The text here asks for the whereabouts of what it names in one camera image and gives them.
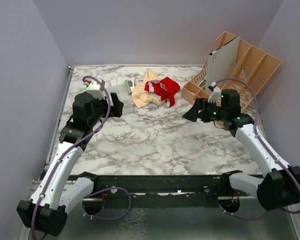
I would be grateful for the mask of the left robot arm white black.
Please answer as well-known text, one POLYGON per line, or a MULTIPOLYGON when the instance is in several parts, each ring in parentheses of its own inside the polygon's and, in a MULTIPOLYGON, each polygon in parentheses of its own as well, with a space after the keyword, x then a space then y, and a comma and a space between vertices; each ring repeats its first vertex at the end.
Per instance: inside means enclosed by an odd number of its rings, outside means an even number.
POLYGON ((91 140, 109 117, 121 117, 124 103, 112 92, 104 99, 83 92, 75 96, 72 115, 60 132, 54 158, 29 200, 20 201, 16 210, 24 226, 45 235, 58 236, 69 213, 85 197, 96 197, 101 190, 97 176, 82 173, 78 181, 64 189, 70 173, 91 140))

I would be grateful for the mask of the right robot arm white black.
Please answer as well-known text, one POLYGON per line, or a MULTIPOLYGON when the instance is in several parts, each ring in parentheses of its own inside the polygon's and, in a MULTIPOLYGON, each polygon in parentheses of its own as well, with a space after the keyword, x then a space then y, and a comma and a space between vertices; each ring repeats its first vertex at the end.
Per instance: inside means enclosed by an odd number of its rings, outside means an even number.
POLYGON ((254 120, 241 112, 240 94, 235 89, 220 92, 221 105, 197 98, 182 117, 204 123, 221 121, 233 137, 247 149, 263 177, 257 178, 241 171, 223 175, 219 189, 230 196, 237 190, 257 198, 267 211, 300 203, 300 167, 282 159, 260 134, 254 120))

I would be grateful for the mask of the red boxer underwear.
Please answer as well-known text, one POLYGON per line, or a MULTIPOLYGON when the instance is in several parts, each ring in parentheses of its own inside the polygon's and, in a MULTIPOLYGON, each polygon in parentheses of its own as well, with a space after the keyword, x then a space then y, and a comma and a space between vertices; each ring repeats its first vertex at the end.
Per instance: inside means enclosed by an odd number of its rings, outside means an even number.
POLYGON ((170 108, 175 105, 175 94, 180 90, 180 85, 165 77, 162 80, 147 81, 144 90, 154 95, 165 108, 170 108))

